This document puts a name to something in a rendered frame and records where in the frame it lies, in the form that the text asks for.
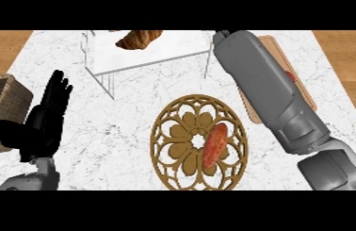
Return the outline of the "gold openwork round placemat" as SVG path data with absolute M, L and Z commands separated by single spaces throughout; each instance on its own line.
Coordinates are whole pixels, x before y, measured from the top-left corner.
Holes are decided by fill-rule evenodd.
M 203 145 L 217 124 L 226 128 L 226 148 L 210 169 L 203 167 Z M 170 190 L 232 190 L 248 164 L 248 137 L 231 107 L 215 97 L 182 96 L 161 110 L 151 134 L 151 160 Z

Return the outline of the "pale wooden cutting board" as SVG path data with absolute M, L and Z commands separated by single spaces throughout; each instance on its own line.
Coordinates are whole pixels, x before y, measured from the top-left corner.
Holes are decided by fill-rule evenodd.
M 269 50 L 278 64 L 281 65 L 284 71 L 290 72 L 293 75 L 294 75 L 294 78 L 296 78 L 296 85 L 297 85 L 297 89 L 300 91 L 300 94 L 302 94 L 302 97 L 303 97 L 303 100 L 306 101 L 311 109 L 313 110 L 318 110 L 318 105 L 315 103 L 315 100 L 312 98 L 312 95 L 302 83 L 302 80 L 299 78 L 299 75 L 297 75 L 297 71 L 294 70 L 294 67 L 290 63 L 290 60 L 284 54 L 284 51 L 280 47 L 280 44 L 274 38 L 274 36 L 271 35 L 266 35 L 266 36 L 260 36 L 259 37 L 259 40 L 262 41 L 266 49 Z M 250 120 L 256 123 L 256 124 L 262 124 L 262 119 L 257 115 L 257 112 L 250 104 L 250 100 L 244 94 L 243 91 L 240 91 L 240 94 L 241 94 L 241 97 L 243 97 L 243 101 L 244 101 L 244 106 L 246 106 L 246 110 L 247 110 L 247 113 L 248 113 L 248 116 L 250 116 Z

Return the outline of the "brown croissant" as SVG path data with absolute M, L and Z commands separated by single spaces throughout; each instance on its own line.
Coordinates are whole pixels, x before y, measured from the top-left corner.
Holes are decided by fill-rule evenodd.
M 161 34 L 161 30 L 133 30 L 116 46 L 126 50 L 144 50 Z

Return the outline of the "reddish brown oblong bread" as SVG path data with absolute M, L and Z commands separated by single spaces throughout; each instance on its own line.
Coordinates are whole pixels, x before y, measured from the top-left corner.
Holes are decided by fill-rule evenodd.
M 226 148 L 226 124 L 220 123 L 215 126 L 203 149 L 203 167 L 210 169 Z

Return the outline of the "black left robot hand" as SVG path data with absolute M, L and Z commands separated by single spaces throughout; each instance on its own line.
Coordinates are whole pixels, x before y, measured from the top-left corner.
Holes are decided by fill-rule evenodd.
M 34 106 L 25 123 L 0 120 L 0 143 L 20 150 L 21 162 L 52 157 L 59 149 L 71 91 L 73 86 L 64 77 L 64 71 L 55 70 L 40 104 Z

